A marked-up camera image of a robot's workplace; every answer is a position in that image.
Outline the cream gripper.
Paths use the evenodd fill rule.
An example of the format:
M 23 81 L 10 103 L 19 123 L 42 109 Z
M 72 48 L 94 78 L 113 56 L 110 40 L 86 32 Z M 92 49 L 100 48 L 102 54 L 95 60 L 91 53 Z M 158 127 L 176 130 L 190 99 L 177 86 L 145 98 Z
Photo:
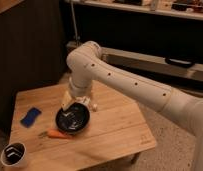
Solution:
M 61 108 L 66 110 L 75 102 L 83 104 L 90 111 L 96 112 L 98 110 L 98 105 L 94 102 L 92 94 L 73 97 L 68 91 L 66 91 L 63 95 Z

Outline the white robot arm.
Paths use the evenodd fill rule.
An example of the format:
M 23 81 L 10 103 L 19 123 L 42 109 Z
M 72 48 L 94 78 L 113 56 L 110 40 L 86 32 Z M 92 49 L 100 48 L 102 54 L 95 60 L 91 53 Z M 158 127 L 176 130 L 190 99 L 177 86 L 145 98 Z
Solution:
M 102 56 L 103 49 L 95 41 L 87 41 L 67 55 L 70 95 L 88 95 L 96 80 L 139 101 L 196 137 L 191 171 L 203 171 L 203 98 L 111 66 Z

